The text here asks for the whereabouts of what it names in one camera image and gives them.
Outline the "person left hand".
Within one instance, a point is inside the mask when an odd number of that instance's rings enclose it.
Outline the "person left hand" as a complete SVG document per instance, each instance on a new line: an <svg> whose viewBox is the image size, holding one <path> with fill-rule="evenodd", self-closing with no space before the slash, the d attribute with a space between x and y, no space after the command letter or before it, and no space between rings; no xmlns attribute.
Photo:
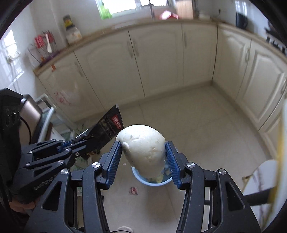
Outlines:
<svg viewBox="0 0 287 233"><path fill-rule="evenodd" d="M32 210L35 208L36 204L39 202L40 198L37 198L33 202L30 202L28 204L22 204L19 201L17 201L15 198L12 199L11 202L9 202L10 208L18 213L26 214L26 210Z"/></svg>

